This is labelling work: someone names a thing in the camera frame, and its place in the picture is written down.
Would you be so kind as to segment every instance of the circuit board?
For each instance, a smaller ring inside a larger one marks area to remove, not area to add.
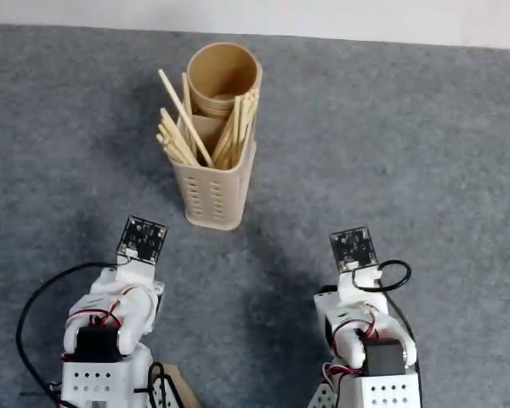
[[[122,232],[117,255],[156,265],[167,232],[164,225],[131,215]]]
[[[338,231],[332,233],[330,238],[340,273],[377,265],[376,252],[368,227]]]

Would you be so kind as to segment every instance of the wooden chopstick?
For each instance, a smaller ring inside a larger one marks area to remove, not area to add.
[[[176,124],[173,122],[173,119],[170,117],[170,114],[166,109],[161,109],[162,114],[162,123],[159,123],[159,130],[164,134],[167,133],[170,135],[172,143],[178,148],[181,152],[181,156],[185,159],[186,164],[190,164],[191,166],[200,166],[198,161],[196,160],[193,152],[189,149],[189,146],[185,142],[185,139],[181,135]]]
[[[189,119],[189,115],[187,115],[184,106],[179,101],[178,95],[176,94],[176,91],[174,91],[173,86],[168,80],[167,75],[164,73],[163,70],[159,70],[159,76],[161,77],[162,83],[164,84],[164,87],[167,89],[170,98],[172,98],[173,103],[176,105],[176,109],[178,109],[179,115],[183,118],[184,123],[187,125],[187,128],[190,131],[190,135],[195,139],[196,145],[200,149],[207,165],[209,167],[214,167],[213,160],[208,154],[206,146],[202,142],[201,137],[198,135],[198,132],[193,126],[193,122]]]
[[[185,72],[181,73],[181,84],[183,86],[183,91],[184,91],[185,111],[187,112],[189,119],[192,121],[193,120],[193,108],[190,103],[189,82],[187,81],[187,74]],[[189,146],[190,150],[193,152],[193,154],[196,157],[196,142],[193,139],[193,137],[190,135],[187,125],[185,125],[184,135],[185,135],[185,140],[187,140],[187,145]]]

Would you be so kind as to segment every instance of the white wall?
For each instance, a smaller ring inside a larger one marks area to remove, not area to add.
[[[0,23],[510,48],[510,0],[0,0]]]

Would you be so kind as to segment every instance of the beige container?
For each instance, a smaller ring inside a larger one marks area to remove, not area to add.
[[[193,116],[193,124],[212,154],[225,121]],[[252,133],[238,164],[230,170],[191,167],[172,161],[185,204],[185,217],[192,224],[218,230],[232,230],[240,224],[256,149]]]
[[[226,118],[235,96],[260,87],[263,68],[247,48],[233,42],[216,42],[193,55],[187,78],[194,105],[207,116]]]

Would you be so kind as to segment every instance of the red wire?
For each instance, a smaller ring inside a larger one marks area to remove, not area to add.
[[[112,305],[110,310],[106,313],[106,315],[102,318],[102,321],[100,322],[101,325],[105,324],[105,322],[108,320],[110,316],[112,316],[113,311],[116,309],[117,305],[119,304],[119,301],[116,300]]]
[[[76,315],[81,315],[83,313],[104,313],[105,315],[109,315],[115,322],[116,324],[121,327],[121,321],[119,319],[117,319],[112,313],[111,313],[111,310],[108,311],[108,310],[103,310],[103,309],[83,309],[83,310],[78,310],[76,313],[72,313],[70,316],[68,316],[68,320],[71,318],[71,317],[74,317]]]

